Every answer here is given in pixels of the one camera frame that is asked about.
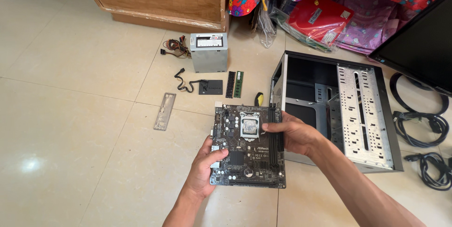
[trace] pcie slot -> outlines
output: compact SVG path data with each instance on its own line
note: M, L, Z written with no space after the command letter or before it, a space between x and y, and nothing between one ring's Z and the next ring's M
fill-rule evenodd
M236 180L235 182L231 182L231 184L246 184L246 185L254 185L254 186L263 186L268 187L270 185L276 185L275 182L258 182L258 181L246 181L246 180Z

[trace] ram slot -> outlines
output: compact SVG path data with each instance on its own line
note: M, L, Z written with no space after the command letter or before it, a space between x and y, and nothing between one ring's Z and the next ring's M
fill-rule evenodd
M268 108L268 121L270 123L275 122L275 108ZM269 153L270 153L270 166L275 167L275 165L278 163L278 142L276 140L276 134L273 132L268 133L268 138L270 140L269 145Z

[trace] metal panel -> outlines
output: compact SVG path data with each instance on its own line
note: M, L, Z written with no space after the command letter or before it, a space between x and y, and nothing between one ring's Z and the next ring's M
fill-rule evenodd
M281 76L273 86L270 93L270 103L275 103L276 107L285 110L286 102L286 84L287 84L287 54L284 54L280 61Z
M304 100L293 99L289 97L286 98L286 103L302 105L306 107L311 107L315 109L315 126L317 130L325 137L328 137L327 125L326 125L326 105L321 103L313 103Z
M315 83L315 93L317 94L317 103L324 103L327 105L327 108L330 109L329 118L331 142L343 152L342 117L340 114L341 108L339 88Z
M155 120L154 130L166 131L175 99L175 93L165 93L162 105L160 106L159 113Z
M373 68L338 66L344 154L366 172L392 170L391 149Z

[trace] monitor stand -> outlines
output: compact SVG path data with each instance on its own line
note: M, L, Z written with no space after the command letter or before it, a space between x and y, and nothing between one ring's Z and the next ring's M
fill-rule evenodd
M417 81L417 80L413 80L410 77L406 77L406 79L408 81L411 82L411 84L415 85L416 87L426 90L426 91L433 91L433 89L431 89L429 86L424 86L421 82Z

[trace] black power cable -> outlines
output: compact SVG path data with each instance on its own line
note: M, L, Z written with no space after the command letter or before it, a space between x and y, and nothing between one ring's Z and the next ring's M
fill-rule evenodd
M425 155L407 155L404 159L410 162L420 160L422 181L431 189L447 191L452 187L452 168L446 165L446 162L440 154L432 152ZM437 179L432 178L427 173L428 162L433 164L438 169L439 177Z
M395 125L395 131L398 135L402 136L408 144L416 147L433 147L438 146L440 143L442 143L449 132L449 124L448 122L440 116L443 114L449 107L449 98L445 95L441 95L441 99L443 100L443 106L441 110L437 114L430 114L430 113L419 113L415 111L414 109L410 108L399 96L399 93L397 92L397 81L402 76L400 73L395 73L390 81L389 81L389 87L391 88L391 93L394 96L394 98L397 100L397 102L402 105L405 109L407 109L409 112L402 113L400 111L394 111L392 114L394 118L394 125ZM428 123L430 127L432 128L432 131L434 133L441 133L441 136L433 141L433 142L422 142L420 140L417 140L408 134L406 134L405 128L403 126L403 122L406 120L411 119L418 119L421 120L421 118L426 118L428 120Z
M185 89L187 92L191 93L191 92L193 92L193 85L192 85L192 83L198 83L198 82L201 82L201 81L209 82L208 80L196 80L196 81L190 81L190 82L189 82L189 85L190 85L190 87L192 88L192 91L189 91L189 89L188 89L186 86L180 87L180 86L182 86L182 84L184 83L184 79L182 79L182 77L180 77L179 74L181 74L181 73L183 73L183 72L185 72L185 69L184 69L184 68L180 69L180 71L179 71L176 75L174 75L175 78L178 78L178 79L182 80L182 82L179 84L179 86L177 86L177 89L178 89L178 90L184 90L184 89Z
M394 117L394 125L395 125L395 131L398 135L402 136L408 144L416 147L434 147L438 146L440 143L442 143L449 132L449 124L448 122L442 117L438 116L437 114L430 114L430 113L418 113L418 112L405 112L402 113L400 111L394 111L393 114ZM428 119L428 123L430 124L430 127L432 128L432 131L434 133L441 133L441 136L433 141L433 142L422 142L420 140L417 140L410 135L406 134L405 127L403 126L403 122L406 120L411 119L418 119L418 118L426 118Z

